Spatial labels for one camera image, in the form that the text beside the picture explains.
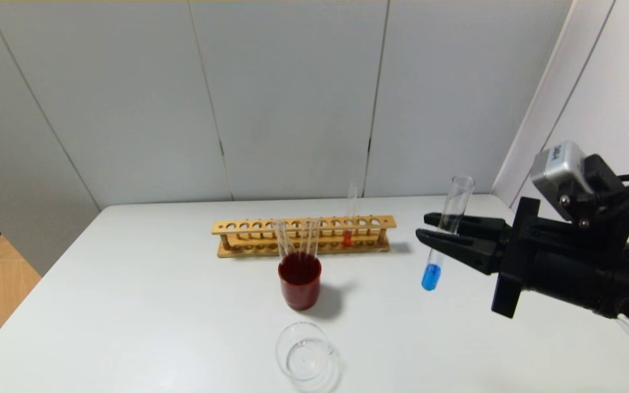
white wall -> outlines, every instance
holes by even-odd
[[[569,2],[393,0],[365,196],[489,192]]]
[[[235,199],[362,190],[386,2],[191,2]]]
[[[0,231],[44,274],[97,214],[0,37]]]
[[[100,208],[230,199],[187,2],[0,2],[0,28]]]
[[[0,2],[0,227],[42,272],[95,205],[486,192],[568,6]]]
[[[586,154],[600,154],[617,174],[629,174],[629,0],[615,3],[591,59],[544,143],[552,146],[567,139]],[[532,157],[538,150],[532,145],[517,146],[512,154]],[[514,172],[512,176],[526,176],[529,169],[521,167],[521,174]],[[526,181],[518,195],[536,197],[537,191]],[[547,202],[543,202],[540,214],[557,217]]]

empty test tube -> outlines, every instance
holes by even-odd
[[[349,186],[349,197],[347,199],[346,206],[346,217],[349,218],[351,222],[354,220],[354,216],[356,216],[356,198],[358,197],[358,185],[352,182]],[[344,241],[342,241],[342,245],[344,247],[351,247],[351,238],[352,238],[352,229],[344,230]]]
[[[474,180],[469,176],[453,176],[453,182],[446,196],[443,213],[437,227],[437,231],[446,234],[456,234],[458,226],[465,214],[467,201],[474,190]],[[446,256],[439,251],[431,249],[426,261],[426,270],[422,278],[422,287],[427,291],[436,289],[441,276],[443,260]]]

test tube rack hole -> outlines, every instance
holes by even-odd
[[[304,223],[319,222],[318,254],[390,251],[387,229],[397,227],[392,216],[308,217],[283,221],[295,249],[300,247],[300,239],[305,236]],[[220,236],[217,256],[220,258],[278,256],[273,222],[274,219],[216,221],[212,225],[212,234]],[[351,232],[350,246],[344,244],[344,231]]]

petri dish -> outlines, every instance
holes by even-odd
[[[326,391],[336,378],[334,348],[316,324],[301,321],[282,331],[275,356],[281,371],[300,391]]]

wall seam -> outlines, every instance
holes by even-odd
[[[581,67],[581,70],[579,71],[579,76],[577,76],[577,80],[574,82],[572,89],[569,91],[569,95],[567,96],[567,99],[565,100],[564,105],[562,105],[560,114],[557,115],[557,119],[555,119],[554,124],[552,124],[552,128],[550,129],[550,132],[549,134],[547,134],[547,137],[545,138],[545,141],[542,143],[542,147],[540,147],[540,150],[538,150],[538,152],[542,152],[542,150],[545,149],[545,146],[547,145],[547,141],[549,141],[550,137],[552,136],[552,132],[554,132],[555,129],[557,128],[557,123],[559,123],[560,119],[562,119],[562,114],[564,114],[565,109],[567,109],[567,105],[569,105],[569,101],[572,99],[572,95],[574,95],[574,90],[577,89],[577,85],[579,85],[581,76],[584,75],[584,70],[586,70],[587,65],[589,65],[589,62],[591,60],[591,55],[594,54],[596,45],[598,45],[599,40],[601,40],[601,34],[603,33],[603,30],[606,27],[606,24],[608,23],[608,18],[611,16],[611,11],[613,10],[615,3],[616,3],[616,0],[613,0],[613,2],[611,3],[611,7],[608,8],[608,13],[606,13],[606,17],[603,19],[603,23],[601,24],[601,29],[598,30],[598,35],[596,36],[596,40],[594,40],[594,44],[592,45],[591,50],[589,50],[589,55],[586,56],[586,62],[584,62],[584,65]],[[514,206],[514,204],[516,203],[516,200],[517,198],[519,198],[519,195],[521,194],[521,190],[526,185],[526,181],[529,179],[529,176],[531,176],[530,168],[527,169],[526,177],[524,177],[524,181],[522,182],[521,187],[519,187],[518,191],[516,191],[516,194],[514,195],[514,198],[512,199],[511,204],[509,204],[509,208],[511,206]]]
[[[193,35],[195,37],[195,47],[198,49],[198,59],[200,60],[200,67],[203,71],[203,80],[205,81],[205,89],[207,90],[207,99],[210,101],[210,112],[212,112],[212,121],[215,124],[215,134],[217,135],[217,142],[219,144],[220,153],[222,154],[222,166],[225,169],[225,177],[227,178],[227,190],[229,190],[229,196],[234,201],[234,193],[232,192],[232,182],[229,179],[229,172],[227,171],[227,159],[225,159],[224,145],[220,138],[220,129],[217,126],[217,115],[215,115],[215,105],[212,103],[212,94],[210,93],[210,84],[207,82],[207,70],[205,69],[205,62],[203,62],[203,54],[200,52],[200,42],[198,41],[198,29],[195,27],[195,18],[193,16],[193,7],[191,7],[191,0],[186,1],[188,3],[188,13],[191,16],[191,25],[193,27]]]
[[[13,64],[16,66],[16,69],[18,70],[18,74],[21,75],[21,78],[23,79],[23,82],[25,83],[26,88],[28,89],[28,92],[31,94],[31,97],[33,97],[33,100],[35,101],[35,105],[38,107],[38,110],[40,110],[40,114],[43,115],[43,119],[45,119],[45,124],[47,124],[48,127],[50,128],[50,132],[52,133],[52,136],[55,137],[55,141],[57,141],[57,144],[60,145],[60,149],[62,149],[62,152],[64,153],[65,157],[67,157],[69,164],[72,165],[72,169],[74,169],[75,174],[77,174],[77,177],[79,177],[79,181],[82,182],[84,189],[87,191],[87,194],[89,194],[89,197],[94,202],[94,205],[96,206],[97,210],[100,212],[101,209],[98,206],[97,200],[94,198],[94,194],[92,194],[91,190],[89,189],[89,186],[87,186],[87,182],[84,181],[84,177],[82,177],[81,174],[79,173],[77,166],[74,164],[74,161],[72,161],[72,157],[69,156],[67,149],[65,149],[64,145],[62,144],[62,141],[60,141],[60,137],[57,136],[57,132],[55,132],[55,128],[52,126],[50,119],[48,119],[48,115],[45,114],[45,110],[43,110],[43,107],[40,104],[38,97],[35,96],[35,93],[33,92],[33,88],[31,87],[31,84],[28,83],[28,79],[23,74],[23,70],[18,64],[16,57],[13,55],[13,51],[11,50],[11,47],[9,46],[7,39],[4,37],[2,28],[0,28],[0,38],[2,38],[2,42],[4,42],[4,47],[7,48],[7,52],[11,56],[11,59],[13,60]]]
[[[387,39],[387,21],[390,18],[390,3],[392,0],[387,0],[387,7],[385,9],[385,23],[382,27],[382,45],[380,47],[380,61],[377,64],[377,80],[375,81],[375,97],[372,100],[372,117],[370,119],[370,133],[367,138],[367,155],[365,156],[365,170],[363,177],[363,191],[360,192],[360,196],[365,196],[365,183],[367,181],[367,168],[370,164],[370,147],[372,145],[372,130],[375,127],[375,110],[377,110],[377,94],[380,89],[380,75],[382,75],[382,56],[385,53],[385,40]]]

